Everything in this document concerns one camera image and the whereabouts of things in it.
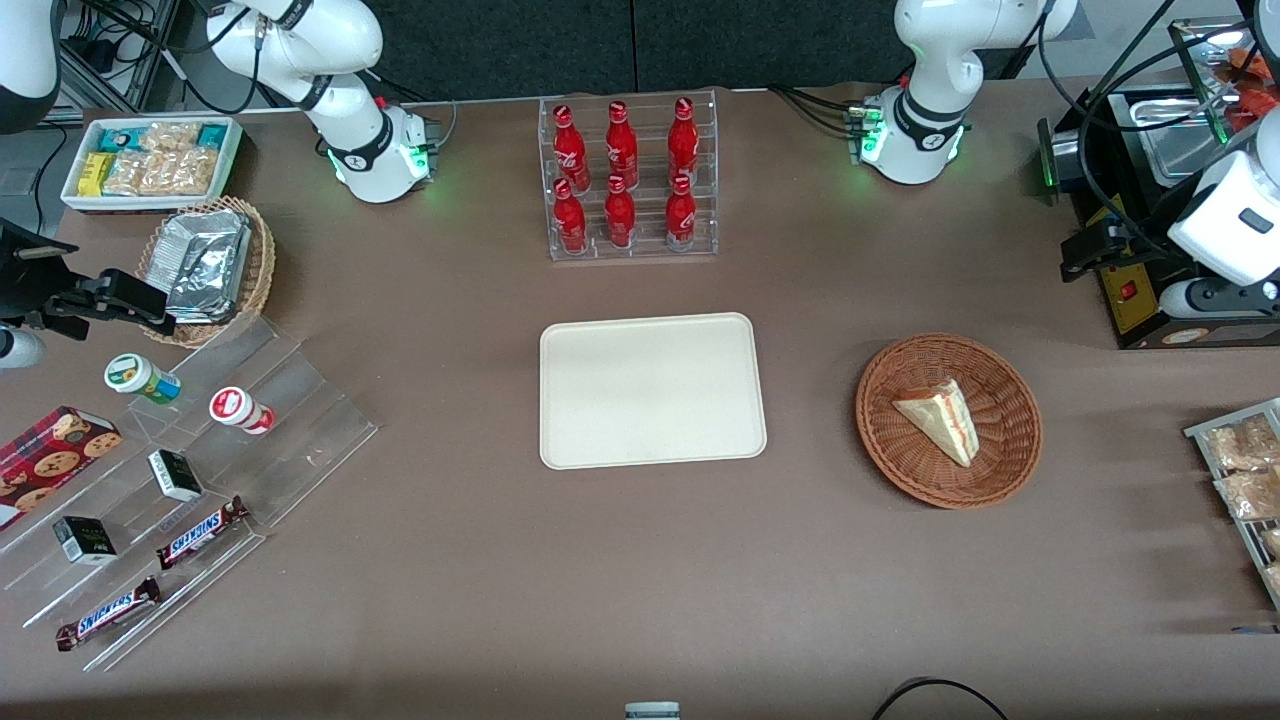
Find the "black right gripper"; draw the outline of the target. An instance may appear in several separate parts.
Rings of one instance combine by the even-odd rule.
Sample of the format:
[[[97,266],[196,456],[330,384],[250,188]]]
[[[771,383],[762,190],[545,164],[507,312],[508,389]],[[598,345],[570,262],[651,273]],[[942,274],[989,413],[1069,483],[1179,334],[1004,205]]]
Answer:
[[[166,313],[166,293],[137,277],[106,269],[99,278],[72,272],[64,255],[78,249],[59,243],[3,219],[1,319],[27,324],[69,340],[88,337],[97,302],[115,320],[129,322],[161,337],[172,337],[177,319]]]

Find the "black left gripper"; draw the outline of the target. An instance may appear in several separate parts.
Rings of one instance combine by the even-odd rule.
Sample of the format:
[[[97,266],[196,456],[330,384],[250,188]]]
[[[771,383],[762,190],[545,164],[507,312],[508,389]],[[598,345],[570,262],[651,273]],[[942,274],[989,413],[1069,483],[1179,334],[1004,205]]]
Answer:
[[[1132,231],[1123,222],[1101,222],[1083,228],[1061,242],[1061,282],[1073,283],[1093,270],[1097,274],[1123,268],[1156,265],[1161,281],[1193,277],[1193,260],[1166,240]]]

